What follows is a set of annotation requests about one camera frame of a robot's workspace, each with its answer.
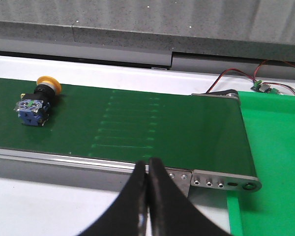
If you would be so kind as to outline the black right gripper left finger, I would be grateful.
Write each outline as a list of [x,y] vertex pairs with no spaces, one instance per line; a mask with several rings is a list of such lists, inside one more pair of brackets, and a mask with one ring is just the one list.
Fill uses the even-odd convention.
[[146,164],[139,161],[115,201],[80,235],[144,236],[148,217],[146,190]]

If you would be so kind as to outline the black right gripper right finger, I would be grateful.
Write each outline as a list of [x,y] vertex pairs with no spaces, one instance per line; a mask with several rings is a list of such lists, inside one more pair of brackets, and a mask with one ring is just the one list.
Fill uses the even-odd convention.
[[154,236],[228,236],[188,200],[169,177],[163,162],[148,163],[147,199]]

